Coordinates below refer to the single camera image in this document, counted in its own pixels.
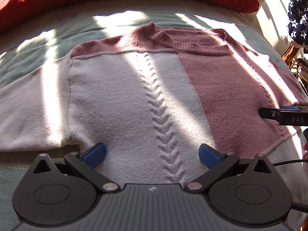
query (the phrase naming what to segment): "navy fabric with white stars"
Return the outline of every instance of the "navy fabric with white stars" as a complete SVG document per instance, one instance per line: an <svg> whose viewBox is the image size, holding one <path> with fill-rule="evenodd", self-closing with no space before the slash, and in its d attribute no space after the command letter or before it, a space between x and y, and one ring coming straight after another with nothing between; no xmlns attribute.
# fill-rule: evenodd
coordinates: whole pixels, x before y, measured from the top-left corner
<svg viewBox="0 0 308 231"><path fill-rule="evenodd" d="M289 35L300 45L308 45L308 0L291 0L289 4Z"/></svg>

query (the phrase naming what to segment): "sweater sleeve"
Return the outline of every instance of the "sweater sleeve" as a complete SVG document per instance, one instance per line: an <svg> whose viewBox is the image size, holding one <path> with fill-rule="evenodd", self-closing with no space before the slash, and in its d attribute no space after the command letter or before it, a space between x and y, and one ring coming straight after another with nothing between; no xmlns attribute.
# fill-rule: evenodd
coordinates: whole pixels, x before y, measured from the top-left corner
<svg viewBox="0 0 308 231"><path fill-rule="evenodd" d="M0 90L0 152L71 144L67 124L71 52Z"/></svg>

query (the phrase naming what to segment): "metal screw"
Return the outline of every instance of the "metal screw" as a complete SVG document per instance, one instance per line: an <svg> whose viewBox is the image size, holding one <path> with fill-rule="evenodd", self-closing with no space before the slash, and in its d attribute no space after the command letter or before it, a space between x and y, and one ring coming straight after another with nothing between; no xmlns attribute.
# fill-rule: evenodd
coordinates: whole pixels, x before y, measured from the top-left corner
<svg viewBox="0 0 308 231"><path fill-rule="evenodd" d="M118 188L118 185L110 182L110 183L106 183L103 185L103 189L105 189L106 191L114 191Z"/></svg>
<svg viewBox="0 0 308 231"><path fill-rule="evenodd" d="M199 183L199 182L190 182L187 184L187 187L190 189L190 190L199 190L202 188L202 184Z"/></svg>

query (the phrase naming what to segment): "black cable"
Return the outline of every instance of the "black cable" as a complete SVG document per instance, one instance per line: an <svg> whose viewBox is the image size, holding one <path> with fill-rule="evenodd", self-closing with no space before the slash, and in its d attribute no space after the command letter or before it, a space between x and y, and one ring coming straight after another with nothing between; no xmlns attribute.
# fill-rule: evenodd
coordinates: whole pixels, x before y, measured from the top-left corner
<svg viewBox="0 0 308 231"><path fill-rule="evenodd" d="M302 204L302 203L293 202L291 208L294 209L294 210L297 210L297 211L308 213L308 205L305 205L305 204Z"/></svg>
<svg viewBox="0 0 308 231"><path fill-rule="evenodd" d="M280 166L280 165L285 165L285 164L290 164L290 163L298 163L298 162L306 162L308 163L308 160L291 160L291 161L282 161L278 163L273 163L273 166Z"/></svg>

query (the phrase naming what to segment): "bed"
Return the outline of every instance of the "bed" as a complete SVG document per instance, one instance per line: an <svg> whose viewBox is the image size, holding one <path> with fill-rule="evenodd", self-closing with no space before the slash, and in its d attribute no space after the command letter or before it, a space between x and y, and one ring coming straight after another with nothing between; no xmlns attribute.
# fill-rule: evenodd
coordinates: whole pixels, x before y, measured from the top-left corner
<svg viewBox="0 0 308 231"><path fill-rule="evenodd" d="M240 13L195 0L92 0L50 11L0 36L0 89L64 57L78 44L126 33L154 22L160 27L223 28L238 42L269 55L283 69L288 66L269 42ZM267 157L274 163L302 159L305 138L301 131L279 144ZM69 145L44 151L63 157L79 147ZM12 194L40 151L0 154L0 230L13 229L19 220L11 205ZM298 163L278 167L297 202L308 203L307 167ZM287 224L299 230L305 214L291 210Z"/></svg>

